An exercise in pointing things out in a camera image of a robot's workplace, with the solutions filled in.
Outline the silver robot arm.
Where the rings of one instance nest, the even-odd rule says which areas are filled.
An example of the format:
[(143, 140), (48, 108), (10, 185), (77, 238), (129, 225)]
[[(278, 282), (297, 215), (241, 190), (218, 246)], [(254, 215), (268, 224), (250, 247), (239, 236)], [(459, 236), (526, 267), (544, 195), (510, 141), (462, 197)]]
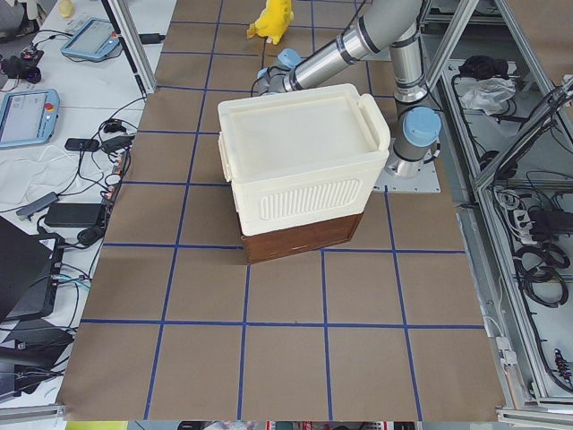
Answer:
[(298, 63), (279, 59), (260, 71), (257, 95), (316, 88), (369, 56), (387, 48), (393, 66), (398, 112), (422, 105), (429, 96), (423, 70), (418, 16), (421, 1), (374, 1), (333, 40)]

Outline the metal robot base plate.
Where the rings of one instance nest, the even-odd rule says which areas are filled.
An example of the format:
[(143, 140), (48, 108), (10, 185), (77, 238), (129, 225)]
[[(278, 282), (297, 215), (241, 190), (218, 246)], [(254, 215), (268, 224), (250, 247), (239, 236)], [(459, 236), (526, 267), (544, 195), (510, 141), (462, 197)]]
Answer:
[(437, 175), (432, 147), (424, 153), (424, 157), (416, 162), (402, 160), (394, 151), (396, 138), (390, 139), (389, 158), (386, 166), (380, 172), (373, 191), (375, 193), (391, 194), (439, 194), (440, 181)]

